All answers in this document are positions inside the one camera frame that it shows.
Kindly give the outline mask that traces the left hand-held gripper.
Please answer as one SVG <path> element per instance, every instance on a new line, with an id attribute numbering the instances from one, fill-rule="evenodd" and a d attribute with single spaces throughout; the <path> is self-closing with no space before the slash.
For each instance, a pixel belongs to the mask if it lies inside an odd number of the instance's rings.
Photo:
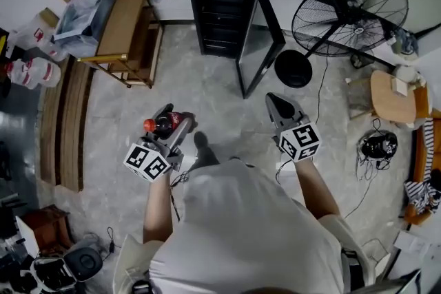
<path id="1" fill-rule="evenodd" d="M 167 141 L 147 133 L 132 143 L 123 160 L 131 172 L 149 182 L 157 181 L 167 172 L 179 171 L 183 161 L 179 146 L 197 126 L 195 114 L 173 112 L 173 109 L 174 105 L 168 103 L 152 118 L 156 123 L 170 123 Z"/>

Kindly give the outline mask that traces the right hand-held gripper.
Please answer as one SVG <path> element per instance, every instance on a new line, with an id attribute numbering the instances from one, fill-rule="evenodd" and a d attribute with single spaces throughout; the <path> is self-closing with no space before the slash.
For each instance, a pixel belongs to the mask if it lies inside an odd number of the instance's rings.
<path id="1" fill-rule="evenodd" d="M 293 162 L 312 158 L 322 139 L 316 124 L 305 115 L 299 103 L 282 94 L 269 92 L 265 104 L 276 128 L 275 141 L 279 150 Z"/>

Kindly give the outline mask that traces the cola bottle red cap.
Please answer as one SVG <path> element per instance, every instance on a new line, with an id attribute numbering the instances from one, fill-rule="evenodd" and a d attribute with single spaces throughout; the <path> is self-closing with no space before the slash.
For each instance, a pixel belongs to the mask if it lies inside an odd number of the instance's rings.
<path id="1" fill-rule="evenodd" d="M 183 121 L 184 115 L 178 112 L 165 112 L 156 118 L 146 119 L 143 128 L 161 139 L 168 139 Z"/>

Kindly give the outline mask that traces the black mini fridge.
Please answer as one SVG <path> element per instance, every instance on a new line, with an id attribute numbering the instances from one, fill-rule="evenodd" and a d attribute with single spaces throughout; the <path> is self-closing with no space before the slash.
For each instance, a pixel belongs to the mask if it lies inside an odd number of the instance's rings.
<path id="1" fill-rule="evenodd" d="M 191 0 L 201 54 L 233 60 L 248 98 L 285 45 L 270 0 Z"/>

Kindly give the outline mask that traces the person's left forearm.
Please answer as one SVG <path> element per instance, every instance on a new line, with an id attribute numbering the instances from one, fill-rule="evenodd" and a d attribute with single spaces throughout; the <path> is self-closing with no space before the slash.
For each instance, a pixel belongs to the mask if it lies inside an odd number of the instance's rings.
<path id="1" fill-rule="evenodd" d="M 143 223 L 143 242 L 165 242 L 173 232 L 170 176 L 163 174 L 150 183 Z"/>

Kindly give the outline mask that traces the person's left trouser leg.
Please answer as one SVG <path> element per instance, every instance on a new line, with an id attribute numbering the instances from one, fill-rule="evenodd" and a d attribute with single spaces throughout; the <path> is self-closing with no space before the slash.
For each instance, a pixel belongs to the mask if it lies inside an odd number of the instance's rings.
<path id="1" fill-rule="evenodd" d="M 189 171 L 219 164 L 220 162 L 210 146 L 198 147 L 195 163 L 189 168 Z"/>

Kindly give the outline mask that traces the wooden trolley cart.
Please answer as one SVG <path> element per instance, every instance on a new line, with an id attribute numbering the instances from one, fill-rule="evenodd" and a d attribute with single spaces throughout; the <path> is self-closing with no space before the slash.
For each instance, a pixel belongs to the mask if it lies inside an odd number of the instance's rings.
<path id="1" fill-rule="evenodd" d="M 95 54 L 77 61 L 128 88 L 152 88 L 162 38 L 163 25 L 149 0 L 116 0 Z"/>

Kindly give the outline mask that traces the stack of wooden planks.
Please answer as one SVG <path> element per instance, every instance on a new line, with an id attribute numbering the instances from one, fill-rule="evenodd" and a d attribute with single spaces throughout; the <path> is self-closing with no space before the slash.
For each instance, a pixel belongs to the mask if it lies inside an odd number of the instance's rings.
<path id="1" fill-rule="evenodd" d="M 66 59 L 57 86 L 43 93 L 41 179 L 73 192 L 83 190 L 83 141 L 93 74 L 86 64 Z"/>

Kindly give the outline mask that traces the round wooden side table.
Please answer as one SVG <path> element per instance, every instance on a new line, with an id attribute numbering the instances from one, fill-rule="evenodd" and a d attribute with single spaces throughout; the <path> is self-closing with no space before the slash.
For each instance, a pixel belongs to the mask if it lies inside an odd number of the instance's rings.
<path id="1" fill-rule="evenodd" d="M 371 94 L 370 108 L 365 112 L 350 116 L 350 120 L 355 120 L 363 116 L 376 116 L 392 123 L 412 124 L 416 119 L 416 101 L 412 90 L 407 90 L 407 95 L 402 96 L 393 90 L 395 76 L 374 70 L 369 78 L 353 80 L 346 78 L 348 86 L 369 83 Z"/>

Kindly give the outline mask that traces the small white box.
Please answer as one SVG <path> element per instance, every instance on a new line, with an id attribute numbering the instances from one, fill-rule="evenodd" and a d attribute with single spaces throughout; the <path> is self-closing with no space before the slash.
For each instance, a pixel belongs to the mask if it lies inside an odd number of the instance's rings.
<path id="1" fill-rule="evenodd" d="M 391 89 L 394 94 L 398 96 L 407 97 L 408 96 L 408 84 L 397 77 L 392 77 L 391 79 Z"/>

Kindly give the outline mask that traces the clear plastic storage box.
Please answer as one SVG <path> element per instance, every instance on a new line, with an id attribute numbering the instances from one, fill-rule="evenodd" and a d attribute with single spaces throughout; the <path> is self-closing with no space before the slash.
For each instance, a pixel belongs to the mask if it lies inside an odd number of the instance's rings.
<path id="1" fill-rule="evenodd" d="M 72 56 L 92 56 L 116 0 L 69 0 L 52 35 Z"/>

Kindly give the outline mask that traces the white jug red label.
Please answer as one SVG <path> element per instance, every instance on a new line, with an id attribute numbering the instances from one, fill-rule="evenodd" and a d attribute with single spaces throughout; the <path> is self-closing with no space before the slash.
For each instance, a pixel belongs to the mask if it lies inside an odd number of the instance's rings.
<path id="1" fill-rule="evenodd" d="M 27 62 L 17 59 L 6 65 L 6 73 L 12 83 L 29 90 L 38 85 L 56 87 L 61 79 L 60 67 L 45 58 L 35 57 Z"/>

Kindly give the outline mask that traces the white plastic bag red print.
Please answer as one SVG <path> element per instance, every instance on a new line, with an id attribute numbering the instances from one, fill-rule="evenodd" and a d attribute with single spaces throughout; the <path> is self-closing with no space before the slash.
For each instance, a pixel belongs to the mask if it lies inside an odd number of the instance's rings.
<path id="1" fill-rule="evenodd" d="M 10 41 L 23 50 L 38 48 L 55 62 L 61 62 L 69 54 L 59 45 L 52 42 L 54 28 L 51 27 L 40 14 L 30 22 L 11 32 Z"/>

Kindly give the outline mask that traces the brown wooden box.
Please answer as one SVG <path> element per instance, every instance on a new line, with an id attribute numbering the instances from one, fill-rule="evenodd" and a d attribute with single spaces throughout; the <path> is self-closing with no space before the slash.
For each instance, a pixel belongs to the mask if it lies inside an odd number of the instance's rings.
<path id="1" fill-rule="evenodd" d="M 33 258 L 51 253 L 64 254 L 73 245 L 68 229 L 68 212 L 54 204 L 16 216 L 25 249 Z"/>

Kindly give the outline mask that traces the black round device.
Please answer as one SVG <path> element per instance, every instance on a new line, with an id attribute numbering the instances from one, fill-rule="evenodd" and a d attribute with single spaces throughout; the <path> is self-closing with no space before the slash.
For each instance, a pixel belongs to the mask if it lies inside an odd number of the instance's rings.
<path id="1" fill-rule="evenodd" d="M 66 253 L 63 261 L 77 282 L 90 280 L 103 267 L 100 253 L 90 246 L 76 248 Z"/>

